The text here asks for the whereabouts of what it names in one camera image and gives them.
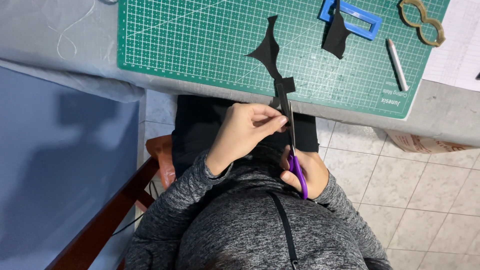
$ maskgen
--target black strap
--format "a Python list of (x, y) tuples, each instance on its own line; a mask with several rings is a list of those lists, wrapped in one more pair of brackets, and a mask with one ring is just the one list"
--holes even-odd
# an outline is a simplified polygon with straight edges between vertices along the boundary
[(292, 236), (292, 231), (290, 229), (290, 223), (288, 222), (287, 214), (285, 213), (285, 209), (283, 209), (282, 203), (280, 203), (280, 199), (278, 199), (278, 197), (270, 191), (267, 191), (267, 193), (272, 197), (273, 202), (275, 202), (275, 206), (278, 210), (280, 219), (282, 220), (282, 223), (283, 223), (283, 229), (285, 230), (285, 237), (287, 238), (288, 255), (290, 256), (290, 262), (292, 264), (293, 269), (297, 270), (298, 269), (297, 253), (295, 252), (295, 245), (293, 244), (293, 236)]

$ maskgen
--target gold cookie cutter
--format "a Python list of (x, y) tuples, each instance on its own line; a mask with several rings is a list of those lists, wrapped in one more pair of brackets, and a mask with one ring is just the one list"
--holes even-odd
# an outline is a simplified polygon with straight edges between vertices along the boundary
[[(435, 41), (429, 41), (425, 38), (421, 30), (421, 24), (415, 24), (407, 20), (407, 17), (405, 16), (405, 11), (403, 10), (404, 4), (412, 4), (415, 7), (417, 7), (417, 9), (420, 11), (421, 21), (423, 23), (431, 24), (435, 27), (435, 29), (437, 30), (437, 39)], [(417, 29), (419, 38), (423, 43), (432, 45), (435, 47), (439, 47), (445, 41), (444, 28), (442, 27), (442, 24), (437, 19), (427, 17), (427, 9), (425, 8), (425, 6), (420, 0), (402, 0), (398, 4), (398, 6), (401, 11), (401, 16), (402, 16), (401, 19), (409, 26), (415, 27)]]

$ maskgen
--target green cutting mat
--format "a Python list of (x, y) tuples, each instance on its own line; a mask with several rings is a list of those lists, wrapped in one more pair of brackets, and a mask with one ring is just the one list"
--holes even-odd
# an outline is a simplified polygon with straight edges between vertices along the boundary
[[(405, 118), (431, 47), (401, 22), (392, 0), (347, 0), (383, 18), (374, 41), (347, 39), (344, 58), (321, 49), (325, 22), (321, 0), (120, 0), (118, 67), (125, 70), (274, 96), (273, 79), (256, 59), (243, 55), (263, 40), (267, 17), (278, 14), (277, 66), (293, 76), (289, 99)], [(424, 0), (429, 17), (443, 19), (448, 0)], [(420, 13), (407, 5), (408, 18)], [(344, 14), (346, 21), (369, 24)], [(424, 24), (434, 40), (436, 32)], [(399, 91), (385, 39), (395, 43), (409, 91)]]

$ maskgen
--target sweater sleeve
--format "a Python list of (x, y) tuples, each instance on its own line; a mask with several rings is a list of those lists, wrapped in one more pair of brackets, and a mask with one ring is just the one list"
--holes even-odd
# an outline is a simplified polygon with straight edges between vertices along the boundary
[(314, 200), (341, 219), (357, 241), (357, 245), (369, 270), (391, 270), (382, 244), (373, 234), (367, 222), (353, 208), (335, 177), (329, 173), (325, 190)]
[(173, 182), (145, 212), (125, 256), (125, 269), (174, 269), (183, 233), (199, 211), (199, 201), (222, 182), (232, 164), (220, 175), (205, 165), (207, 151)]

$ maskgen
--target white paper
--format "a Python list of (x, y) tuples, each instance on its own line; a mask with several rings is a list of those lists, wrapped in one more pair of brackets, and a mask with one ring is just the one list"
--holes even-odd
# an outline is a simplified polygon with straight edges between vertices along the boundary
[(422, 79), (480, 91), (480, 0), (450, 0), (442, 26), (446, 40), (432, 49)]

